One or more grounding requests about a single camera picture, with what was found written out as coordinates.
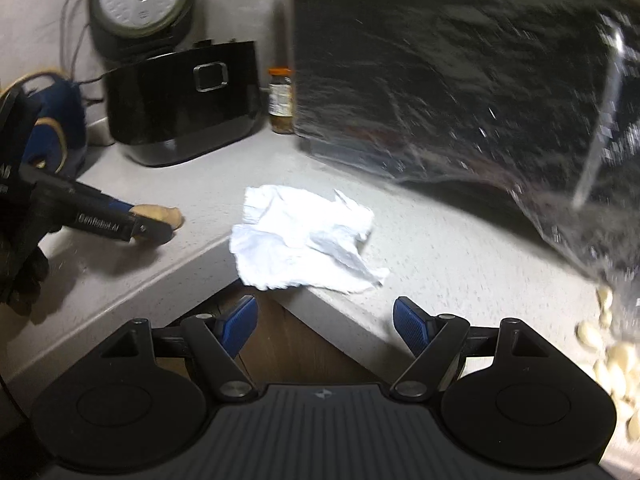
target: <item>blue gripper pad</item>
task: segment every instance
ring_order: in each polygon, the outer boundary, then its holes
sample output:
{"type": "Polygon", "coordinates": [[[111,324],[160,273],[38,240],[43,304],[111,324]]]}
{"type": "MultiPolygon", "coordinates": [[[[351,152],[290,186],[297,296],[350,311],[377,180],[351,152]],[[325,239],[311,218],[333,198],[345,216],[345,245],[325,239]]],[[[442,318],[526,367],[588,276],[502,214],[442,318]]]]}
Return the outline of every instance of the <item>blue gripper pad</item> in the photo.
{"type": "Polygon", "coordinates": [[[435,318],[405,296],[394,303],[394,327],[414,357],[418,357],[436,335],[435,318]]]}
{"type": "Polygon", "coordinates": [[[236,307],[216,320],[214,334],[232,358],[254,332],[258,324],[258,303],[253,296],[243,296],[236,307]]]}

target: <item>cable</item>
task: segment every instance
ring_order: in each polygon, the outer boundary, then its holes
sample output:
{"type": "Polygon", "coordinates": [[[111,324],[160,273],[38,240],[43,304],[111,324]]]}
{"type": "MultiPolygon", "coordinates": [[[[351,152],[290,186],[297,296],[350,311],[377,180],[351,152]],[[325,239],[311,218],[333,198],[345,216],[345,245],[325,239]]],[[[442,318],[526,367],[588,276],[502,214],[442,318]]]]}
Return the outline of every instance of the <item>cable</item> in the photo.
{"type": "Polygon", "coordinates": [[[90,99],[88,97],[84,98],[84,105],[88,108],[89,106],[93,106],[93,105],[99,105],[100,103],[103,103],[104,99],[100,98],[100,99],[90,99]]]}
{"type": "Polygon", "coordinates": [[[2,378],[2,374],[0,374],[0,386],[2,387],[2,390],[4,391],[4,394],[7,396],[7,398],[9,399],[9,402],[11,402],[11,404],[13,405],[13,407],[15,408],[15,411],[18,412],[18,414],[27,422],[29,421],[29,417],[27,416],[26,413],[24,413],[24,411],[22,410],[22,408],[20,407],[20,404],[18,404],[18,401],[15,400],[15,397],[12,396],[11,392],[9,391],[9,388],[7,387],[6,383],[4,382],[4,379],[2,378]]]}
{"type": "Polygon", "coordinates": [[[80,32],[80,37],[78,38],[78,44],[76,44],[76,49],[74,50],[74,55],[71,58],[71,79],[76,79],[76,62],[78,61],[78,53],[80,52],[80,47],[82,46],[82,40],[84,40],[84,34],[86,30],[89,28],[89,24],[85,23],[82,31],[80,32]]]}
{"type": "Polygon", "coordinates": [[[60,47],[59,47],[59,59],[60,68],[65,70],[65,22],[66,22],[66,8],[69,6],[71,0],[65,0],[60,11],[60,47]]]}

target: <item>power cord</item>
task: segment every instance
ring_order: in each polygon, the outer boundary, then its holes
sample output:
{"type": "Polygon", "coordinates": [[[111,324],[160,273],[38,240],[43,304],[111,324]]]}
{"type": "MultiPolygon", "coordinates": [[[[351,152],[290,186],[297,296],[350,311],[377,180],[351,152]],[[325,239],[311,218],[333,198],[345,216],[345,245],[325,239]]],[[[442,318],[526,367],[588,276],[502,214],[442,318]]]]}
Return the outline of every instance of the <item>power cord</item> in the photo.
{"type": "MultiPolygon", "coordinates": [[[[82,42],[84,41],[84,37],[86,35],[86,31],[89,28],[89,24],[85,23],[80,31],[80,36],[78,37],[78,42],[76,43],[76,47],[71,57],[71,64],[69,67],[66,65],[66,55],[65,55],[65,45],[66,45],[66,33],[68,32],[68,15],[67,9],[71,0],[65,0],[65,3],[62,5],[62,10],[60,12],[60,67],[63,71],[69,73],[72,81],[76,82],[80,86],[97,83],[100,81],[104,75],[94,77],[91,79],[87,79],[84,81],[76,81],[76,65],[78,64],[78,55],[80,53],[80,48],[82,47],[82,42]]],[[[85,106],[93,106],[104,102],[103,98],[88,98],[85,95],[82,96],[82,100],[84,101],[85,106]]]]}
{"type": "Polygon", "coordinates": [[[58,62],[60,64],[60,68],[66,71],[66,60],[65,60],[65,29],[66,29],[66,8],[69,6],[69,2],[71,0],[65,0],[65,3],[62,5],[62,10],[60,11],[60,46],[58,48],[58,62]]]}

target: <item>logo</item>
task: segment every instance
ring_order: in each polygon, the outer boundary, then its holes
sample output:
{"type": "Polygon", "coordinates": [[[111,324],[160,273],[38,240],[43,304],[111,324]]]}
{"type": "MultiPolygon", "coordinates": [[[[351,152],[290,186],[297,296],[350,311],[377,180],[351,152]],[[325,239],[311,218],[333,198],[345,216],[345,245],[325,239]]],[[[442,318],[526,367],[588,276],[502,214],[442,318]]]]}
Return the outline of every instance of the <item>logo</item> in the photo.
{"type": "Polygon", "coordinates": [[[80,213],[78,215],[78,223],[88,225],[90,227],[95,227],[96,229],[103,229],[105,231],[113,232],[116,232],[120,228],[120,224],[116,224],[115,222],[107,222],[106,220],[96,218],[95,216],[85,215],[84,213],[80,213]]]}
{"type": "Polygon", "coordinates": [[[330,392],[329,390],[327,390],[326,388],[323,388],[322,390],[320,390],[319,392],[314,393],[314,395],[318,398],[318,399],[322,399],[322,400],[327,400],[329,397],[331,397],[334,393],[330,392]]]}

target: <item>glass jar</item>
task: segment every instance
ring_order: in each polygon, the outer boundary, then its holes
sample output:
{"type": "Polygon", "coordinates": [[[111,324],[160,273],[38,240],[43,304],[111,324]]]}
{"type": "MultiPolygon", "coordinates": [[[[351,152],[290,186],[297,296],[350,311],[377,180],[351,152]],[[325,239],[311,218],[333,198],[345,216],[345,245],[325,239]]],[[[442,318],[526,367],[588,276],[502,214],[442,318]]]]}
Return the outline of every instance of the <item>glass jar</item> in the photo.
{"type": "Polygon", "coordinates": [[[277,134],[293,133],[293,88],[289,68],[270,68],[269,117],[277,134]]]}

